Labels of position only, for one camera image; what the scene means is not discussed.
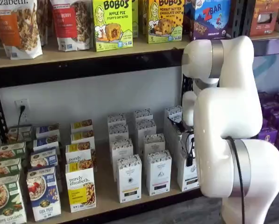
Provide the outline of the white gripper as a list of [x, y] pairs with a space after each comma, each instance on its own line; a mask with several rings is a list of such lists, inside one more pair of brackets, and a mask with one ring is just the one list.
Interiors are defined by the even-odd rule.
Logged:
[[182, 132], [181, 145], [182, 145], [182, 148], [188, 154], [192, 153], [192, 151], [194, 150], [194, 131], [193, 131], [193, 127], [189, 127], [184, 132]]

